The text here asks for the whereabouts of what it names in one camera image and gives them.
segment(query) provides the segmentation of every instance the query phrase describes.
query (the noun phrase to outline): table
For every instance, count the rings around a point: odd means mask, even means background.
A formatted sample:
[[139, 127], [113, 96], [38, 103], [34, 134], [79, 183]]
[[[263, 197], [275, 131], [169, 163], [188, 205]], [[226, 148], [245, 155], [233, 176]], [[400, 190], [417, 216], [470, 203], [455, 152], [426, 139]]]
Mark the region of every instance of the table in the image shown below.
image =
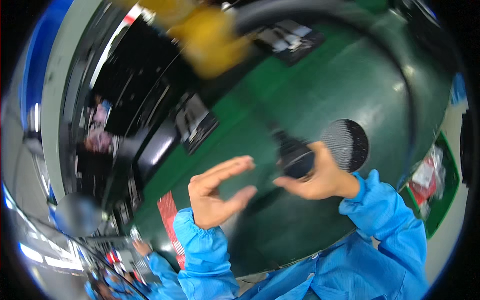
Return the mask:
[[[449, 101], [451, 75], [413, 43], [405, 21], [393, 12], [376, 17], [375, 30], [392, 47], [410, 80], [418, 109], [414, 162], [435, 140]], [[311, 141], [329, 123], [350, 119], [365, 130], [370, 153], [359, 170], [375, 168], [381, 180], [395, 185], [407, 149], [403, 82], [391, 63], [368, 41], [343, 29], [322, 25], [326, 42], [293, 67], [268, 58], [213, 107], [219, 127], [192, 156], [178, 146], [143, 190], [145, 202], [131, 224], [179, 269], [165, 232], [157, 201], [168, 191], [177, 209], [190, 206], [187, 185], [200, 174], [234, 156], [251, 155], [256, 170], [225, 182], [225, 198], [255, 184], [258, 195], [224, 227], [231, 269], [236, 277], [272, 270], [321, 251], [355, 230], [338, 213], [341, 199], [306, 201], [275, 188], [276, 145], [249, 103], [262, 101], [281, 127]]]

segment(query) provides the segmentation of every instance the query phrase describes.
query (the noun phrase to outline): circular mesh vent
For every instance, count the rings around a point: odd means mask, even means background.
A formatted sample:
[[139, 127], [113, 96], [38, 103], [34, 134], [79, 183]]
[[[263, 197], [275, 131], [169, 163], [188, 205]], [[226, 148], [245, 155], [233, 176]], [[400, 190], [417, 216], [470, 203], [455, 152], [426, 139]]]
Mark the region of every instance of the circular mesh vent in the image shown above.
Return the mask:
[[357, 171], [367, 161], [369, 144], [363, 128], [352, 120], [332, 122], [320, 140], [332, 152], [338, 167], [350, 173]]

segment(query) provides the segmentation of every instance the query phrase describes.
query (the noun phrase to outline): person in blue jacket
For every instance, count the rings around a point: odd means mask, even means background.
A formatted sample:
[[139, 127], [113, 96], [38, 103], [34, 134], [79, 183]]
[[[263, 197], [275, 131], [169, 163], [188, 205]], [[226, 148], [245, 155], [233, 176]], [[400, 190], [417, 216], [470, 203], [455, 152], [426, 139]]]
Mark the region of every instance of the person in blue jacket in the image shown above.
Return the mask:
[[[150, 300], [187, 300], [178, 281], [178, 274], [168, 261], [153, 252], [146, 243], [134, 241], [133, 245], [145, 258], [152, 273], [160, 278], [161, 284], [147, 283], [144, 285], [129, 273], [125, 274], [125, 279]], [[85, 291], [93, 300], [143, 300], [123, 279], [109, 271], [104, 274], [103, 280], [88, 281], [85, 284]]]
[[[321, 142], [309, 146], [316, 153], [313, 175], [307, 181], [280, 177], [274, 184], [309, 201], [343, 197], [339, 213], [347, 215], [357, 231], [325, 251], [268, 273], [265, 280], [239, 297], [239, 285], [228, 261], [227, 239], [219, 225], [245, 208], [257, 189], [247, 186], [225, 202], [219, 198], [217, 187], [255, 168], [255, 164], [249, 156], [223, 162], [192, 177], [188, 186], [191, 208], [180, 210], [173, 224], [185, 249], [185, 270], [178, 279], [188, 299], [422, 298], [428, 289], [423, 223], [392, 186], [380, 182], [377, 170], [364, 180], [358, 173], [340, 170]], [[378, 250], [371, 236], [380, 241]]]

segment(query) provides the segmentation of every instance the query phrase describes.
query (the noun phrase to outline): blue jacket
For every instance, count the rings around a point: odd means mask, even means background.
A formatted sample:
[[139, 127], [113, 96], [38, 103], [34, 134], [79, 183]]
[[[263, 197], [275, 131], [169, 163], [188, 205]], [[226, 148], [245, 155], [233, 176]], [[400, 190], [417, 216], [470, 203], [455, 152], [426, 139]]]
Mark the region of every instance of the blue jacket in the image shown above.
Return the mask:
[[[380, 182], [377, 170], [367, 180], [354, 175], [360, 192], [344, 199], [338, 210], [350, 217], [357, 232], [311, 258], [269, 273], [239, 300], [415, 300], [424, 295], [427, 241], [422, 221], [392, 186]], [[178, 279], [188, 299], [237, 299], [239, 286], [230, 271], [223, 231], [198, 228], [190, 208], [179, 211], [173, 226], [185, 249], [185, 270]], [[370, 236], [380, 241], [378, 250]]]
[[[139, 289], [142, 294], [144, 294], [149, 300], [187, 300], [187, 296], [182, 291], [178, 281], [178, 274], [172, 269], [165, 258], [158, 253], [153, 252], [145, 259], [152, 270], [152, 273], [157, 275], [162, 283], [148, 283], [147, 285], [144, 285], [134, 279], [132, 284]], [[105, 281], [113, 289], [113, 297], [121, 300], [143, 300], [143, 298], [123, 280], [114, 282], [107, 276]], [[85, 284], [85, 291], [90, 298], [96, 300], [96, 293], [92, 290], [90, 282]]]

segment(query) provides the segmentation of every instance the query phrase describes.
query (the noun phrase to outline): yellow object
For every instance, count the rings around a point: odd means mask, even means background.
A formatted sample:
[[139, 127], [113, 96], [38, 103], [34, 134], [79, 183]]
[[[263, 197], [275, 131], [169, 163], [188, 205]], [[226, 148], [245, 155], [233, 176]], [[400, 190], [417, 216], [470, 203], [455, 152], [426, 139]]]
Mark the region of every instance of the yellow object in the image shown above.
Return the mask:
[[[116, 1], [127, 8], [137, 3]], [[199, 77], [215, 78], [247, 54], [249, 40], [236, 36], [233, 16], [219, 8], [196, 5], [194, 0], [140, 0], [138, 5], [155, 12], [157, 22], [180, 42], [182, 55]]]

